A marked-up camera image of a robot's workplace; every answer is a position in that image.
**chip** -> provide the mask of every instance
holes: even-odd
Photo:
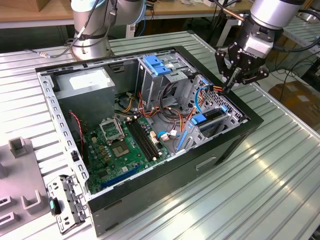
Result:
[[[125,143],[125,141],[118,141],[112,144],[111,148],[117,158],[130,153],[129,148]]]
[[[104,179],[108,176],[108,173],[106,170],[102,170],[102,171],[98,172],[98,175],[101,179]]]

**expansion slot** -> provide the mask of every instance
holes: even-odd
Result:
[[[128,177],[131,177],[132,175],[134,175],[138,172],[140,167],[141,167],[141,165],[135,167],[134,169],[131,169],[130,171],[125,172],[124,174],[122,174],[120,176],[117,176],[109,181],[102,183],[101,188],[104,189],[104,188],[112,186],[113,184],[116,184],[116,183],[118,183]]]
[[[139,147],[143,151],[146,159],[148,161],[157,160],[160,156],[157,149],[155,148],[154,144],[145,134],[141,125],[133,120],[126,123],[127,128],[129,129],[130,133],[132,134],[133,138],[138,143]]]

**side panel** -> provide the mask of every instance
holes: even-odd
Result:
[[[186,164],[162,175],[161,177],[151,181],[150,183],[140,187],[136,191],[115,200],[113,203],[106,205],[97,211],[92,211],[92,219],[97,236],[104,234],[106,231],[112,229],[119,223],[133,217],[140,213],[155,202],[161,200],[163,197],[178,190],[184,185],[190,183],[200,175],[214,168],[217,164],[222,163],[230,154],[238,147],[238,145],[252,132],[256,127],[242,135],[238,135],[225,143],[211,149],[208,152],[194,158]],[[182,156],[185,159],[192,158],[192,153],[188,152]],[[157,168],[165,167],[173,163],[167,162]],[[104,201],[108,195],[118,195],[121,193],[122,186],[115,187],[114,190],[105,193],[104,195],[95,198],[95,201]],[[93,206],[92,201],[89,201],[89,206]]]

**green circuit board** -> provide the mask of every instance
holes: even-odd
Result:
[[[145,118],[139,118],[137,121],[147,129],[146,132],[152,131]],[[100,127],[84,135],[88,147],[88,164],[86,168],[89,172],[89,180],[87,185],[91,194],[100,192],[106,182],[131,174],[133,171],[133,174],[141,172],[170,157],[167,148],[161,144],[161,148],[157,146],[155,148],[162,155],[157,160],[148,161],[128,130],[126,123],[121,122],[120,127],[124,133],[124,139],[115,141],[111,145],[107,144]],[[104,125],[103,130],[107,136],[118,133],[112,124]]]

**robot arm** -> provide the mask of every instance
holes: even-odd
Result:
[[[249,84],[269,76],[268,69],[264,67],[266,56],[275,48],[276,35],[282,33],[283,27],[291,22],[304,2],[255,0],[236,40],[227,49],[218,49],[215,53],[225,92],[234,84]],[[230,66],[225,63],[226,51]]]
[[[82,31],[95,3],[96,0],[71,1],[75,35]],[[98,0],[81,38],[72,46],[74,55],[81,60],[110,56],[110,27],[138,23],[145,11],[144,0]]]

